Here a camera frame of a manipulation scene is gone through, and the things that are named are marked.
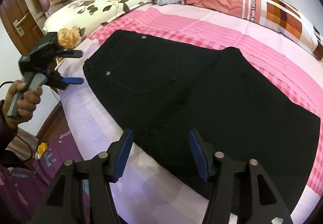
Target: metal pin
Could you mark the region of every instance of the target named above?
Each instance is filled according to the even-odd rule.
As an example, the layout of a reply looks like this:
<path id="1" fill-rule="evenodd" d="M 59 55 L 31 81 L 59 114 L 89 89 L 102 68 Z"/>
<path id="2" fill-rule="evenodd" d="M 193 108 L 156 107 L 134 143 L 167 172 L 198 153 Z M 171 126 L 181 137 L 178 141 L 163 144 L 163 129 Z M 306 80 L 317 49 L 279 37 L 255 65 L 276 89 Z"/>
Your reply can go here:
<path id="1" fill-rule="evenodd" d="M 253 166 L 257 166 L 258 165 L 258 161 L 255 159 L 250 159 L 249 163 Z"/>
<path id="2" fill-rule="evenodd" d="M 72 163 L 73 163 L 73 160 L 70 158 L 64 161 L 65 166 L 70 166 Z"/>
<path id="3" fill-rule="evenodd" d="M 107 152 L 101 152 L 99 154 L 99 158 L 106 158 L 108 156 L 108 153 Z"/>
<path id="4" fill-rule="evenodd" d="M 215 153 L 215 156 L 217 158 L 223 158 L 224 157 L 224 154 L 222 152 L 218 151 L 218 152 Z"/>

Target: wooden door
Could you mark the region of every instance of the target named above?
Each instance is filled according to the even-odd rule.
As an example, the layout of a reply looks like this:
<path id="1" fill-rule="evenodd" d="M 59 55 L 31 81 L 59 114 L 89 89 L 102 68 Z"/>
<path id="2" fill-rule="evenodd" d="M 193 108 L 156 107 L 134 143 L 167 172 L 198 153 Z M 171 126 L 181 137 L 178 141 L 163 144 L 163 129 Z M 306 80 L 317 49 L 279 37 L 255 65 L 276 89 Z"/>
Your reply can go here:
<path id="1" fill-rule="evenodd" d="M 3 25 L 14 45 L 21 54 L 30 52 L 44 36 L 36 21 L 28 10 L 25 0 L 4 0 L 0 5 L 0 17 Z M 15 28 L 20 22 L 24 35 L 20 35 Z"/>

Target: gray handle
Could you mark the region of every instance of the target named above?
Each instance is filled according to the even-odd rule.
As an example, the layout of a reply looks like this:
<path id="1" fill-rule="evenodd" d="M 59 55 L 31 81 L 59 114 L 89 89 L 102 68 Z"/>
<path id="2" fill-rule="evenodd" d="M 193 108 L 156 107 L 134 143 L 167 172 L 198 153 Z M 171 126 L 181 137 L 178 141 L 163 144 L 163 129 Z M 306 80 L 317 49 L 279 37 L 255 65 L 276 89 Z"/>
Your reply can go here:
<path id="1" fill-rule="evenodd" d="M 43 84 L 45 84 L 47 82 L 47 77 L 40 73 L 35 74 L 32 72 L 27 72 L 27 73 L 24 73 L 22 81 L 26 83 L 26 89 L 23 91 L 16 92 L 16 94 L 12 99 L 9 111 L 7 113 L 7 117 L 12 119 L 17 119 L 19 117 L 17 101 L 24 99 L 25 92 L 27 91 L 33 92 L 36 89 L 36 87 L 42 86 Z"/>

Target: person's arm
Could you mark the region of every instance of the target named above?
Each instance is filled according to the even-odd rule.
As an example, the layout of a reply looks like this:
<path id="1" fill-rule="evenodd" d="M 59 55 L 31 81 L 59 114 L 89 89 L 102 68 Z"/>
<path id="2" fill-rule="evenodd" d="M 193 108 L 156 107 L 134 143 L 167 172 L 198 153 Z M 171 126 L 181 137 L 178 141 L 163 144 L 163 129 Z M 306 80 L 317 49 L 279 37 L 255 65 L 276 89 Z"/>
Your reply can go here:
<path id="1" fill-rule="evenodd" d="M 21 81 L 15 81 L 10 87 L 5 100 L 0 101 L 0 153 L 2 153 L 9 143 L 13 140 L 18 131 L 18 125 L 28 122 L 33 117 L 36 105 L 40 103 L 42 94 L 41 87 L 37 87 L 34 92 L 27 91 L 23 100 L 17 101 L 18 119 L 7 117 L 12 99 L 17 91 L 25 89 L 26 84 Z"/>

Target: pink checkered fabric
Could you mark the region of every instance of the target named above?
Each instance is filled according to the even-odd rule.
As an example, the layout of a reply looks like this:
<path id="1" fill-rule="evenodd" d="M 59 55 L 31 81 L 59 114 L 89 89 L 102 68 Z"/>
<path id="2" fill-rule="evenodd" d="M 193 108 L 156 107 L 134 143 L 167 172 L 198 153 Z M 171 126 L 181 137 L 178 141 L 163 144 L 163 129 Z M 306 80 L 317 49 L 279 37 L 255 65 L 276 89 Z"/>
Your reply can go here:
<path id="1" fill-rule="evenodd" d="M 161 37 L 209 49 L 239 48 L 243 56 L 293 103 L 323 118 L 323 90 L 301 68 L 276 50 L 238 31 L 208 22 L 165 15 L 150 8 L 148 11 L 133 11 L 102 27 L 90 39 L 100 44 L 116 30 Z M 307 185 L 319 196 L 323 195 L 323 122 L 321 122 L 319 145 Z"/>

